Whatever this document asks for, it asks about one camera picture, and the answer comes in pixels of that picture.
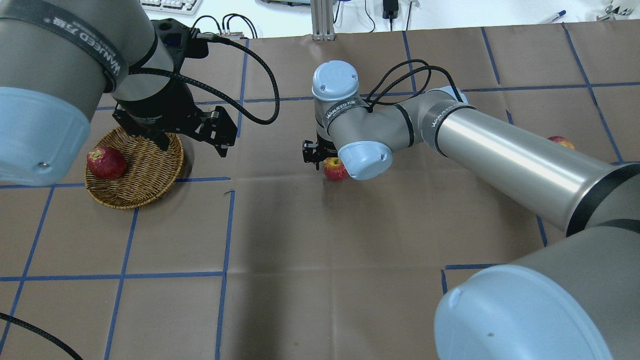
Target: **gray band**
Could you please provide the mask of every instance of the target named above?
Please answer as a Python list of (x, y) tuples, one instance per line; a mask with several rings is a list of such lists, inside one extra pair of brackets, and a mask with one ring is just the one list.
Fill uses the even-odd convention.
[(329, 125), (340, 115), (342, 115), (345, 111), (353, 108), (368, 108), (369, 104), (367, 104), (364, 100), (357, 96), (352, 96), (342, 101), (336, 102), (333, 104), (327, 111), (324, 113), (324, 117), (322, 119), (322, 126), (325, 129), (329, 128)]
[(475, 109), (475, 107), (465, 104), (464, 102), (443, 100), (432, 106), (422, 119), (422, 124), (420, 126), (422, 139), (442, 156), (446, 155), (442, 154), (442, 151), (438, 148), (438, 131), (440, 130), (440, 126), (449, 114), (463, 108)]
[(73, 13), (42, 0), (11, 1), (0, 19), (12, 19), (39, 26), (55, 33), (89, 54), (102, 65), (108, 84), (105, 92), (115, 90), (128, 73), (127, 62), (103, 35)]

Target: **keyboard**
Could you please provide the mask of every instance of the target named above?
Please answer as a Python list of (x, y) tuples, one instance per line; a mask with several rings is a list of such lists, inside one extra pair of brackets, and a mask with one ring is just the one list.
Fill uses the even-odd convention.
[(194, 15), (204, 0), (140, 0), (145, 10), (152, 12), (179, 13)]

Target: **metal post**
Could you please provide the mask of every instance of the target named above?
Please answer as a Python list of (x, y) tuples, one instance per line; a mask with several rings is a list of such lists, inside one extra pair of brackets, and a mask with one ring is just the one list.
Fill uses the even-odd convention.
[(314, 40), (335, 40), (332, 3), (333, 0), (311, 0), (311, 23)]

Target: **robotic arm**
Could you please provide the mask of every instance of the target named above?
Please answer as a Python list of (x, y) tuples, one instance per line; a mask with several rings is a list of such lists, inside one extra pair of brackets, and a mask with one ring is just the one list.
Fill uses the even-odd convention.
[(182, 133), (226, 156), (236, 125), (221, 106), (197, 108), (177, 74), (185, 57), (208, 55), (213, 37), (173, 19), (151, 22), (136, 0), (0, 1), (0, 46), (10, 49), (0, 52), (0, 180), (62, 179), (103, 92), (131, 136), (166, 150), (165, 133)]
[(637, 357), (640, 164), (612, 166), (528, 133), (451, 87), (377, 112), (357, 90), (348, 63), (316, 70), (318, 141), (303, 143), (306, 162), (337, 155), (366, 180), (424, 141), (568, 236), (449, 291), (435, 317), (441, 360)]

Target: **white plastic object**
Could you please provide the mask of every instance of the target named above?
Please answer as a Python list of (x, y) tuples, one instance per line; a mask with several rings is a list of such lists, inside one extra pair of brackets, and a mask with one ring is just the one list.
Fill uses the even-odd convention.
[(351, 64), (331, 60), (318, 66), (314, 72), (311, 91), (322, 101), (334, 102), (355, 95), (359, 87), (358, 72)]
[(0, 181), (57, 183), (89, 137), (89, 128), (86, 116), (64, 100), (0, 87)]
[[(453, 88), (452, 88), (451, 86), (445, 86), (445, 87), (443, 87), (443, 88), (435, 88), (435, 89), (431, 89), (431, 90), (429, 90), (429, 91), (444, 91), (444, 92), (446, 92), (447, 94), (451, 95), (451, 97), (452, 97), (454, 100), (456, 100), (456, 101), (458, 100), (458, 99), (456, 98), (456, 94), (453, 92)], [(469, 100), (467, 100), (467, 96), (466, 96), (465, 94), (463, 94), (463, 93), (462, 93), (462, 90), (458, 89), (458, 93), (460, 94), (460, 97), (462, 98), (462, 101), (463, 101), (465, 104), (468, 104), (468, 103), (469, 103)]]
[(488, 268), (447, 292), (436, 310), (435, 340), (440, 360), (613, 359), (564, 288), (518, 265)]
[(356, 180), (368, 180), (382, 174), (394, 160), (388, 146), (372, 141), (349, 143), (338, 150), (338, 157), (349, 176)]

